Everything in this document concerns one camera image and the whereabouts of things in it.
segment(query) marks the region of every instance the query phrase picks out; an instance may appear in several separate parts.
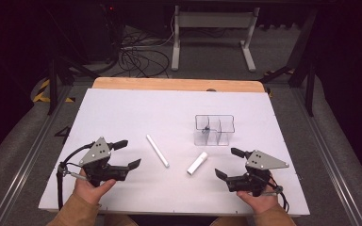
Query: white metal frame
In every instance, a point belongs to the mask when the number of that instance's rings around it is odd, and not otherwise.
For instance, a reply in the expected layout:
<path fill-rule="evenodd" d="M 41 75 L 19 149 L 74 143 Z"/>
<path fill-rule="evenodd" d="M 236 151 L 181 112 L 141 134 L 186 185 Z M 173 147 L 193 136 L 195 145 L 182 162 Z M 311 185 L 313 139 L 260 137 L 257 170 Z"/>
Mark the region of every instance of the white metal frame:
<path fill-rule="evenodd" d="M 240 41 L 240 47 L 245 56 L 249 72 L 255 72 L 255 64 L 249 51 L 249 44 L 255 30 L 259 8 L 253 12 L 187 12 L 180 11 L 179 6 L 175 6 L 174 12 L 174 45 L 172 70 L 177 71 L 180 59 L 180 27 L 239 27 L 248 28 L 245 40 Z"/>

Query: black cable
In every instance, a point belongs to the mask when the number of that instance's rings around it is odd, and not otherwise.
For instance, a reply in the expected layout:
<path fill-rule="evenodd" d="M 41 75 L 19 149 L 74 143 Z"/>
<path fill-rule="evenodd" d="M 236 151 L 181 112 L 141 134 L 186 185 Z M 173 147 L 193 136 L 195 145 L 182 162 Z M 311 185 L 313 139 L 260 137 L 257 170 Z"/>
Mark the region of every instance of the black cable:
<path fill-rule="evenodd" d="M 63 162 L 60 162 L 58 165 L 58 172 L 57 172 L 57 181 L 58 181 L 58 209 L 60 210 L 63 207 L 63 177 L 65 176 L 65 171 L 67 171 L 67 165 L 75 165 L 73 163 L 67 163 L 75 154 L 81 152 L 84 149 L 88 149 L 91 148 L 92 145 L 95 142 L 91 143 L 91 144 L 87 144 L 82 146 L 81 148 L 75 150 L 74 152 L 72 152 Z"/>
<path fill-rule="evenodd" d="M 91 144 L 84 145 L 84 146 L 82 146 L 81 148 L 75 150 L 75 151 L 72 152 L 69 156 L 67 156 L 67 158 L 63 161 L 63 163 L 64 163 L 64 164 L 67 164 L 67 162 L 68 162 L 73 156 L 75 156 L 77 153 L 83 151 L 84 149 L 88 149 L 88 148 L 90 149 L 94 143 L 95 143 L 95 142 L 92 142 Z"/>
<path fill-rule="evenodd" d="M 145 44 L 145 46 L 161 46 L 164 45 L 165 43 L 169 42 L 169 39 L 171 37 L 168 37 L 167 39 L 163 39 L 163 40 L 157 40 L 155 42 L 152 42 L 150 44 Z"/>
<path fill-rule="evenodd" d="M 165 65 L 162 65 L 162 64 L 158 63 L 157 61 L 152 60 L 152 59 L 148 58 L 147 56 L 142 55 L 141 53 L 159 54 L 165 58 L 166 63 L 165 63 Z M 158 73 L 151 73 L 151 74 L 146 73 L 145 70 L 149 67 L 151 62 L 158 65 L 162 70 L 159 71 Z M 157 50 L 139 50 L 135 47 L 131 47 L 129 50 L 127 50 L 125 48 L 123 48 L 121 50 L 121 60 L 119 60 L 119 66 L 121 69 L 123 69 L 123 72 L 121 72 L 121 73 L 129 72 L 130 76 L 131 76 L 132 71 L 139 71 L 136 77 L 140 77 L 141 74 L 143 75 L 143 77 L 152 77 L 152 76 L 157 76 L 157 75 L 160 75 L 163 73 L 166 73 L 167 77 L 169 77 L 167 74 L 167 69 L 170 66 L 170 60 L 165 54 L 163 54 Z"/>
<path fill-rule="evenodd" d="M 282 192 L 282 187 L 279 186 L 274 178 L 272 178 L 272 176 L 270 176 L 270 179 L 272 179 L 275 183 L 275 185 L 273 185 L 272 183 L 270 183 L 269 181 L 265 181 L 263 178 L 257 176 L 257 175 L 254 175 L 254 174 L 251 174 L 254 178 L 256 178 L 257 180 L 261 181 L 261 182 L 264 182 L 266 183 L 268 186 L 270 186 L 277 194 L 280 194 L 282 199 L 283 199 L 283 208 L 285 209 L 286 212 L 289 211 L 289 203 L 287 201 L 287 197 L 285 196 L 284 192 Z"/>
<path fill-rule="evenodd" d="M 145 45 L 142 42 L 144 40 L 147 40 L 149 38 L 152 38 L 153 35 L 149 35 L 143 32 L 133 32 L 130 34 L 127 34 L 124 36 L 123 41 L 122 41 L 122 47 L 133 47 L 137 44 L 139 45 L 144 45 L 144 46 L 149 46 L 149 45 Z"/>
<path fill-rule="evenodd" d="M 77 50 L 77 48 L 74 46 L 74 44 L 72 43 L 72 41 L 70 40 L 70 38 L 66 35 L 66 33 L 64 33 L 63 29 L 60 27 L 60 25 L 58 24 L 58 22 L 56 21 L 54 15 L 52 15 L 52 13 L 50 12 L 50 10 L 46 7 L 46 6 L 43 6 L 43 8 L 45 9 L 45 11 L 49 14 L 50 18 L 52 19 L 52 21 L 54 22 L 55 26 L 57 27 L 58 31 L 60 32 L 60 34 L 65 38 L 65 40 L 67 42 L 69 42 L 70 46 L 74 49 L 74 51 L 76 52 L 76 54 L 82 59 L 84 60 L 85 62 L 89 62 L 86 58 L 84 58 Z M 105 10 L 105 8 L 102 6 L 102 9 L 103 9 L 103 12 L 104 12 L 104 18 L 106 20 L 106 23 L 107 23 L 107 27 L 108 24 L 112 24 L 112 22 L 109 20 L 109 18 L 107 17 L 107 12 Z M 116 52 L 116 49 L 112 46 L 112 49 L 113 49 L 113 56 L 111 57 L 114 57 L 115 54 L 117 54 Z M 106 67 L 104 68 L 101 68 L 101 69 L 98 69 L 98 70 L 94 70 L 92 71 L 93 73 L 104 73 L 104 72 L 107 72 L 108 70 L 112 69 L 115 65 L 116 65 L 116 61 L 114 60 L 111 60 L 111 63 L 108 64 Z M 74 75 L 81 75 L 83 74 L 82 72 L 78 71 L 78 73 L 74 73 Z"/>

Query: robotic arm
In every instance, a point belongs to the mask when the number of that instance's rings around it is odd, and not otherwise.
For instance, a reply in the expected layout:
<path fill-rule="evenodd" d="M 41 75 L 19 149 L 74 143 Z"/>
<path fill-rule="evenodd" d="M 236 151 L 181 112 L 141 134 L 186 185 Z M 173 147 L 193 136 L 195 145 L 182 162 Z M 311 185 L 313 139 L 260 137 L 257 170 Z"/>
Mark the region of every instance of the robotic arm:
<path fill-rule="evenodd" d="M 253 196 L 258 197 L 265 195 L 263 191 L 267 185 L 271 186 L 277 194 L 282 192 L 283 188 L 281 186 L 275 186 L 269 182 L 271 179 L 270 170 L 287 168 L 289 167 L 288 163 L 258 150 L 244 152 L 237 148 L 232 148 L 231 153 L 247 159 L 245 164 L 247 172 L 241 176 L 228 177 L 227 174 L 215 169 L 217 177 L 226 182 L 230 192 L 239 190 L 251 191 Z"/>
<path fill-rule="evenodd" d="M 87 180 L 93 186 L 99 186 L 102 181 L 114 179 L 116 181 L 125 181 L 125 178 L 129 171 L 136 169 L 140 165 L 140 159 L 131 162 L 128 166 L 110 166 L 108 160 L 111 157 L 111 151 L 116 151 L 126 147 L 127 140 L 122 140 L 116 143 L 106 143 L 103 137 L 100 137 L 96 142 L 85 145 L 72 154 L 70 154 L 63 162 L 60 162 L 58 166 L 58 207 L 61 209 L 63 206 L 62 200 L 62 183 L 63 177 L 67 174 L 72 175 L 78 179 Z M 80 174 L 68 171 L 67 165 L 70 158 L 75 154 L 81 152 L 84 149 L 90 149 L 84 157 L 79 161 L 79 167 L 81 167 L 87 174 L 82 176 Z"/>

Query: black curtain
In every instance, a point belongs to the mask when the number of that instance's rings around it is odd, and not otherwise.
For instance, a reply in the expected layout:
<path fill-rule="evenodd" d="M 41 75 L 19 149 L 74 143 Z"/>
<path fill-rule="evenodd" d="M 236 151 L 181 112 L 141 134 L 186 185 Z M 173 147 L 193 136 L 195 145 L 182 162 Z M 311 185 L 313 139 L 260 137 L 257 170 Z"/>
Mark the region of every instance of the black curtain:
<path fill-rule="evenodd" d="M 39 23 L 31 14 L 37 5 L 0 0 L 0 144 L 33 106 L 31 90 L 46 76 L 48 59 L 41 48 Z"/>
<path fill-rule="evenodd" d="M 316 74 L 362 165 L 362 1 L 345 1 L 321 18 L 325 24 L 333 20 L 339 20 L 339 26 L 320 53 Z"/>

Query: gray carpet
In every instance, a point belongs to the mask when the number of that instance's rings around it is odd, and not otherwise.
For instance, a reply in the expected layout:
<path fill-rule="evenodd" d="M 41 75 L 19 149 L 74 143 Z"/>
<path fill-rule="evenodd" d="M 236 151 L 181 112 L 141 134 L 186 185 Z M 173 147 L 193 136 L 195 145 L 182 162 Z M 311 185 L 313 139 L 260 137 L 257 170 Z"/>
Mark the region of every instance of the gray carpet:
<path fill-rule="evenodd" d="M 286 64 L 291 48 L 299 35 L 299 30 L 296 28 L 268 31 L 258 28 L 251 43 L 257 72 L 249 73 L 238 45 L 239 37 L 243 37 L 244 32 L 227 31 L 223 37 L 217 39 L 200 33 L 186 34 L 181 40 L 180 68 L 178 72 L 168 70 L 169 77 L 255 80 L 262 77 L 263 72 L 279 69 Z M 170 44 L 155 49 L 165 53 L 169 58 L 172 56 Z M 161 63 L 165 62 L 161 56 L 154 54 L 147 56 Z M 102 65 L 90 67 L 96 69 Z M 152 66 L 147 72 L 154 73 L 159 69 L 158 66 Z M 103 76 L 110 76 L 119 71 L 119 68 L 115 67 Z M 301 184 L 311 212 L 310 216 L 296 218 L 295 222 L 297 225 L 351 225 L 352 222 L 337 193 L 335 182 L 321 159 L 319 147 L 307 123 L 305 112 L 296 100 L 294 95 L 296 89 L 290 89 L 287 80 L 288 75 L 283 75 L 266 87 L 271 88 L 271 103 L 295 168 L 303 178 Z M 18 197 L 13 198 L 15 203 L 8 210 L 2 225 L 45 225 L 55 216 L 38 209 L 47 179 L 55 167 L 62 148 L 63 137 L 55 137 L 55 133 L 72 125 L 85 91 L 91 84 L 92 80 L 88 77 L 76 77 L 68 95 L 75 97 L 75 102 L 64 103 L 59 109 L 41 145 L 40 155 L 32 166 L 32 171 L 27 175 Z M 48 103 L 35 103 L 0 146 L 0 203 L 47 119 L 48 107 Z M 316 81 L 314 114 L 314 120 L 321 130 L 324 141 L 362 214 L 362 167 L 325 102 L 320 81 Z M 98 218 L 96 225 L 102 225 L 102 218 Z"/>

